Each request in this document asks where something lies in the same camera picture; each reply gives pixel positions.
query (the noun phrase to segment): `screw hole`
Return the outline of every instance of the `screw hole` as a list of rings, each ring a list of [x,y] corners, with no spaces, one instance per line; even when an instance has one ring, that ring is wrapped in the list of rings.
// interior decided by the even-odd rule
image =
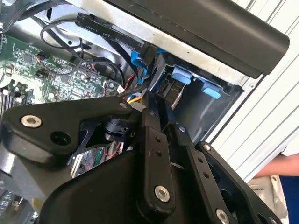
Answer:
[[[54,144],[59,146],[67,146],[71,142],[70,136],[65,132],[52,132],[50,139]]]
[[[207,174],[206,172],[204,172],[204,176],[205,176],[207,179],[210,178],[209,174]]]
[[[156,151],[156,155],[159,156],[159,157],[161,157],[161,156],[162,156],[162,153],[159,152],[159,151]]]

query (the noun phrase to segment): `silver metal panel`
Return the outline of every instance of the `silver metal panel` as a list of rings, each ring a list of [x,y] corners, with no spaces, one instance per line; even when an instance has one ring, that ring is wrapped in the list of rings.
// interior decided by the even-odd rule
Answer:
[[[274,71],[212,143],[245,181],[299,134],[298,8],[296,0],[256,0],[248,7],[250,12],[288,35],[291,44]]]
[[[69,3],[100,17],[121,29],[148,41],[173,55],[194,64],[228,83],[241,85],[247,77],[235,69],[192,48],[178,39],[150,26],[101,0],[67,0]]]

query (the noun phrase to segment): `motherboard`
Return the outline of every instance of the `motherboard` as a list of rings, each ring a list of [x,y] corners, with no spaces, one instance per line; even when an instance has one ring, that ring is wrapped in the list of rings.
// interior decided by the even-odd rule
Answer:
[[[37,61],[42,50],[11,36],[0,37],[0,116],[15,105],[42,104],[66,100],[114,96],[121,86],[98,72],[94,65],[82,63],[71,75],[75,65],[62,58],[47,55]]]

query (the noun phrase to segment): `electronic component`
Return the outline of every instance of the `electronic component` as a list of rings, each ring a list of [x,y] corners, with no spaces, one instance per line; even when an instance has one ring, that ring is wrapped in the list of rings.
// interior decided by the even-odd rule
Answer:
[[[6,110],[17,105],[25,105],[26,100],[27,96],[19,92],[0,89],[0,120]]]
[[[28,63],[32,63],[32,60],[33,60],[33,56],[31,55],[28,55],[28,54],[24,54],[24,61],[25,62],[28,62]]]
[[[74,68],[74,64],[62,58],[43,53],[27,43],[8,35],[2,35],[0,55],[0,88],[27,95],[27,102],[40,104],[86,98],[85,90],[89,90],[88,98],[105,95],[115,96],[119,84],[109,80],[87,64],[80,66],[72,75],[53,76],[39,63],[31,63],[38,56],[47,68],[55,73],[64,74]],[[105,93],[106,83],[114,85]]]
[[[46,69],[40,69],[36,71],[35,75],[40,78],[47,78],[49,76],[49,73]]]
[[[92,70],[89,70],[88,68],[84,67],[84,66],[80,66],[78,68],[77,73],[81,76],[85,76],[85,77],[91,77],[91,78],[96,78],[98,77],[98,73]]]
[[[69,80],[70,80],[69,76],[61,76],[61,82],[63,82],[63,83],[68,83]]]

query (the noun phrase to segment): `black plastic cover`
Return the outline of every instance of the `black plastic cover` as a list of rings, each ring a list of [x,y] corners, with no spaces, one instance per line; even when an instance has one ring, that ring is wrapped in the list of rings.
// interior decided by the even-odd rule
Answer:
[[[230,0],[105,0],[250,76],[270,74],[289,38]]]

